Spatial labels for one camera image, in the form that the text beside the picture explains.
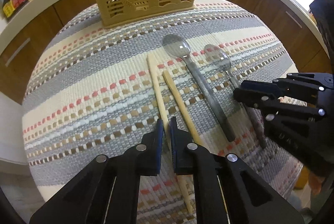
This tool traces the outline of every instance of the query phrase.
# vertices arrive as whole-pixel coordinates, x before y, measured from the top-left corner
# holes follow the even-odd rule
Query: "spoon handle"
[[[234,75],[232,75],[230,71],[226,71],[226,73],[231,83],[233,84],[234,88],[240,87],[239,80]],[[267,147],[267,141],[264,137],[263,125],[258,122],[258,116],[256,115],[255,110],[253,108],[250,108],[244,104],[243,107],[245,108],[249,120],[253,125],[256,138],[259,140],[261,148],[265,149]]]
[[[207,99],[209,106],[211,107],[213,114],[215,115],[219,125],[221,126],[224,134],[229,142],[235,140],[235,134],[232,130],[231,125],[228,122],[228,119],[221,108],[220,104],[218,103],[217,98],[213,94],[213,90],[211,89],[209,83],[200,72],[197,65],[190,59],[185,59],[187,67],[191,73],[191,75],[195,78],[196,83],[198,84],[199,88],[201,89],[204,97]]]

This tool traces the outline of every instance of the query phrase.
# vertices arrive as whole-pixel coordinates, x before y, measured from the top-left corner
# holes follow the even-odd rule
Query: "clear spoon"
[[[228,119],[218,103],[217,98],[214,96],[214,92],[208,84],[207,80],[200,72],[197,65],[190,58],[190,46],[180,36],[169,34],[163,38],[163,46],[165,50],[172,56],[180,57],[186,63],[190,73],[196,80],[199,88],[201,89],[204,97],[207,99],[209,106],[211,107],[213,114],[215,115],[219,125],[223,129],[223,132],[229,142],[235,140],[235,134],[232,130]]]
[[[212,61],[218,68],[222,69],[230,79],[234,88],[240,87],[238,79],[231,74],[232,63],[226,53],[218,46],[207,44],[204,47],[205,55],[208,60]],[[257,114],[253,108],[243,105],[246,113],[253,125],[257,139],[259,140],[261,148],[267,147],[267,142],[264,137],[263,125],[258,122]]]

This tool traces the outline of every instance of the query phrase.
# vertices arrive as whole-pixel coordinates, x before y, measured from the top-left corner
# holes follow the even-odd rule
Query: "metal screw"
[[[96,157],[96,162],[103,163],[106,160],[106,156],[103,154],[100,154]]]
[[[142,151],[146,150],[146,145],[144,145],[144,144],[138,144],[136,146],[136,150],[142,152]]]
[[[195,143],[189,143],[189,144],[187,145],[187,148],[190,149],[190,150],[195,150],[195,149],[198,148],[198,146],[197,146],[197,144],[195,144]]]
[[[320,116],[324,116],[325,115],[325,110],[320,108],[318,113],[319,113]]]
[[[275,118],[275,115],[274,115],[274,114],[268,114],[268,115],[266,116],[266,120],[267,120],[267,121],[272,121],[274,118]]]
[[[227,156],[227,159],[228,159],[229,161],[231,161],[231,162],[235,162],[235,161],[238,160],[238,156],[236,156],[235,154],[229,154],[229,155]]]

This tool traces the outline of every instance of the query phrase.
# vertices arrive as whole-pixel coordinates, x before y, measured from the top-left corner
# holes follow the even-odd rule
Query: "round table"
[[[104,29],[97,5],[74,17],[51,41],[36,65],[23,102],[23,138],[32,176],[48,200],[98,154],[122,154],[151,132],[159,115],[146,56],[157,70],[169,70],[195,126],[212,153],[240,156],[287,198],[302,164],[268,141],[261,149],[227,77],[205,59],[203,48],[222,48],[242,81],[271,82],[297,72],[277,37],[255,15],[225,0],[195,0],[193,10]],[[170,57],[162,38],[178,34],[191,46],[191,58],[208,79],[236,133],[228,142],[195,80],[181,59]],[[187,130],[163,78],[168,116]],[[187,179],[192,197],[193,184]],[[163,144],[161,172],[141,177],[138,223],[195,222],[187,213]]]

